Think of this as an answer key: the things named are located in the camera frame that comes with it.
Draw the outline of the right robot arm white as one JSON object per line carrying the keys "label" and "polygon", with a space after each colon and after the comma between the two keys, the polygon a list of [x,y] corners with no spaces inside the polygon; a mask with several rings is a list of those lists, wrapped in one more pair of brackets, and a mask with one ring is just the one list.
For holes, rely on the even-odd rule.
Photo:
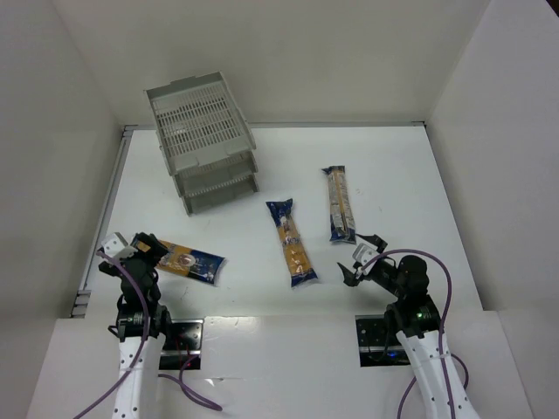
{"label": "right robot arm white", "polygon": [[[426,251],[413,249],[387,250],[378,235],[359,235],[352,258],[353,267],[341,265],[343,283],[356,287],[371,281],[396,300],[384,312],[385,342],[376,358],[381,363],[388,357],[390,340],[396,339],[405,352],[414,377],[398,404],[397,417],[414,386],[418,386],[428,418],[478,418],[466,392],[469,372],[460,380],[454,365],[463,361],[448,347],[445,322],[452,302],[452,277],[446,265]],[[446,297],[439,311],[428,293],[430,279],[426,259],[436,263],[445,274]]]}

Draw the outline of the pasta bag blue-yellow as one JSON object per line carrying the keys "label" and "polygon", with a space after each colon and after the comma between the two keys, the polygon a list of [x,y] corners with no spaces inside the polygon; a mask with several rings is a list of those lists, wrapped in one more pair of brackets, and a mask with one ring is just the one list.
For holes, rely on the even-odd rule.
{"label": "pasta bag blue-yellow", "polygon": [[332,243],[355,244],[355,219],[349,201],[344,166],[329,166],[321,170],[327,177],[330,239]]}
{"label": "pasta bag blue-yellow", "polygon": [[160,259],[158,268],[180,277],[214,285],[225,258],[204,251],[161,240],[168,253]]}
{"label": "pasta bag blue-yellow", "polygon": [[279,202],[266,202],[272,219],[276,225],[279,240],[289,270],[291,287],[301,285],[318,276],[311,265],[300,233],[292,217],[293,199]]}

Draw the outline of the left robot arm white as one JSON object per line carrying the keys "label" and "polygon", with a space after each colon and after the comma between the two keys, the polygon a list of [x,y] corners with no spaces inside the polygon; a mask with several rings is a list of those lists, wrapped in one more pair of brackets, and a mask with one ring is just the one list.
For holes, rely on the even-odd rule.
{"label": "left robot arm white", "polygon": [[152,234],[138,233],[129,243],[120,233],[99,248],[99,270],[121,281],[114,334],[120,364],[113,418],[155,418],[159,362],[171,318],[159,303],[156,266],[167,248]]}

